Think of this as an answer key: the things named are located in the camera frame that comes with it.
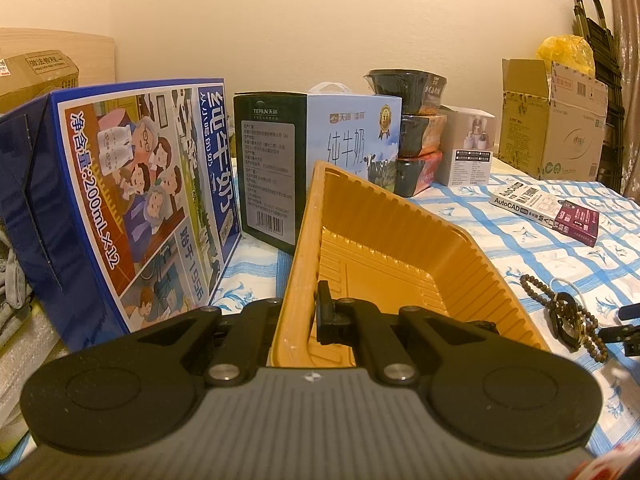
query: purple book cover section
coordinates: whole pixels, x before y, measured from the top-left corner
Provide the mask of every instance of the purple book cover section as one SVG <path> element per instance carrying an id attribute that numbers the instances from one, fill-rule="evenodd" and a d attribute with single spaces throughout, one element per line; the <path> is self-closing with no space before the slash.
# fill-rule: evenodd
<path id="1" fill-rule="evenodd" d="M 598 239 L 600 213 L 565 200 L 554 221 L 554 230 L 593 247 Z"/>

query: gray ribbed panel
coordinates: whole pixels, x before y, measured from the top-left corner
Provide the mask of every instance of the gray ribbed panel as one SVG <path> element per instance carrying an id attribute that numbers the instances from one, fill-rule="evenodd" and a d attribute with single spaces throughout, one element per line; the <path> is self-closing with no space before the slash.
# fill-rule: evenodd
<path id="1" fill-rule="evenodd" d="M 211 390 L 191 420 L 145 449 L 110 457 L 40 447 L 11 480 L 564 480 L 590 459 L 477 450 L 440 428 L 414 392 L 363 369 L 262 368 L 249 384 Z"/>

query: stacked food container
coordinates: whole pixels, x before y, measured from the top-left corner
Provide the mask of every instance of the stacked food container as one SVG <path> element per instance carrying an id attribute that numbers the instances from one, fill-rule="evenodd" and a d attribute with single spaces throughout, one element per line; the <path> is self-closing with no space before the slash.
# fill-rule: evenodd
<path id="1" fill-rule="evenodd" d="M 442 160 L 438 148 L 447 117 L 438 109 L 447 80 L 421 70 L 371 70 L 365 79 L 376 94 L 402 98 L 394 192 L 414 196 L 431 185 Z"/>

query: white plastic handle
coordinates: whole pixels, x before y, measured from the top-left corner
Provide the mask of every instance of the white plastic handle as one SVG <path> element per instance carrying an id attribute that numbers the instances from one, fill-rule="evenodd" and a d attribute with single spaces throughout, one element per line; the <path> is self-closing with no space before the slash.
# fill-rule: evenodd
<path id="1" fill-rule="evenodd" d="M 308 92 L 310 94 L 321 94 L 322 90 L 324 90 L 325 88 L 331 85 L 337 86 L 340 89 L 340 93 L 343 93 L 343 94 L 351 93 L 351 89 L 347 85 L 343 85 L 342 83 L 335 83 L 333 81 L 322 81 L 321 83 L 318 83 L 316 86 L 311 87 L 308 90 Z"/>

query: wooden headboard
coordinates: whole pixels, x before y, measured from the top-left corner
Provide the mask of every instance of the wooden headboard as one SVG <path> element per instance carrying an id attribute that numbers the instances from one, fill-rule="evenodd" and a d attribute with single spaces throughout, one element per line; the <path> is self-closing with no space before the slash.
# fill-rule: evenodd
<path id="1" fill-rule="evenodd" d="M 80 86 L 116 81 L 113 38 L 44 28 L 0 27 L 0 59 L 53 48 L 78 66 Z"/>

